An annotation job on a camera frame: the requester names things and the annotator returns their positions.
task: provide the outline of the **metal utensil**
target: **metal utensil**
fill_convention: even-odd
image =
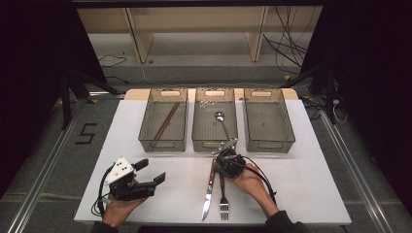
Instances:
[[[210,171],[209,183],[206,190],[205,203],[203,205],[202,220],[204,220],[209,213],[210,202],[212,201],[213,182],[215,180],[216,158],[212,161],[212,168]]]
[[[224,196],[224,177],[220,176],[220,179],[221,179],[221,190],[222,190],[221,218],[222,220],[229,220],[229,202]]]
[[[215,119],[217,119],[218,121],[220,121],[222,123],[224,133],[226,134],[227,139],[230,140],[230,136],[227,133],[226,125],[224,125],[224,122],[223,122],[224,121],[224,113],[223,112],[215,112]]]

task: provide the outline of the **spoon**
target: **spoon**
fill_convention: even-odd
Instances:
[[[224,133],[226,134],[227,139],[230,140],[229,134],[227,133],[226,126],[224,125],[224,122],[223,122],[224,121],[224,113],[223,112],[215,112],[215,119],[217,119],[218,121],[220,121],[222,123]]]

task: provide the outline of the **fork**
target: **fork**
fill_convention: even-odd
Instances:
[[[221,217],[222,217],[222,220],[229,220],[229,202],[224,196],[224,177],[220,176],[220,179],[221,179],[221,190],[222,190]]]

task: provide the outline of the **white tabletop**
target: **white tabletop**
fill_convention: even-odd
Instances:
[[[303,104],[299,100],[287,100],[286,103],[296,138],[289,153],[246,152],[241,101],[236,101],[239,136],[236,151],[251,157],[261,168],[273,189],[278,191],[276,200],[279,208],[286,210],[292,221],[299,220],[306,224],[350,224],[348,212]],[[232,183],[226,183],[229,221],[221,221],[219,176],[215,180],[209,215],[201,220],[212,156],[210,153],[193,151],[191,126],[194,102],[189,100],[188,105],[186,151],[168,153],[144,152],[138,141],[146,104],[147,101],[143,100],[120,101],[75,220],[101,220],[90,212],[90,208],[97,198],[104,172],[123,156],[130,163],[149,158],[149,166],[137,172],[137,180],[140,182],[150,182],[166,172],[166,181],[157,187],[154,197],[138,207],[127,221],[142,225],[264,224],[266,217],[259,205]],[[108,187],[105,187],[103,193],[107,192]]]

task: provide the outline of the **sleeve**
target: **sleeve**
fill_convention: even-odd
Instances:
[[[95,221],[90,233],[119,233],[118,229],[100,221]]]
[[[298,221],[292,223],[286,211],[280,211],[266,221],[266,227],[271,233],[308,233],[306,226]]]

